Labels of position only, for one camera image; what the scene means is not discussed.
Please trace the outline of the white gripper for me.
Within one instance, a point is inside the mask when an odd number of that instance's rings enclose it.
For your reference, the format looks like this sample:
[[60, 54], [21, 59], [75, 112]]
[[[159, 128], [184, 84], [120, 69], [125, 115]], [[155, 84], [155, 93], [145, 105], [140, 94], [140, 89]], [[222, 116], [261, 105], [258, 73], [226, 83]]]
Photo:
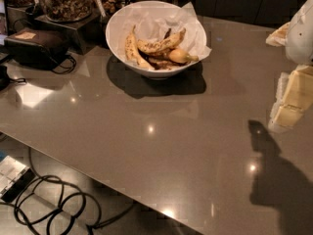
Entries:
[[291, 73], [282, 72], [278, 80], [268, 128], [276, 133], [291, 130], [313, 105], [313, 0], [307, 0], [290, 23], [272, 32], [266, 43], [286, 45], [286, 56], [298, 64]]

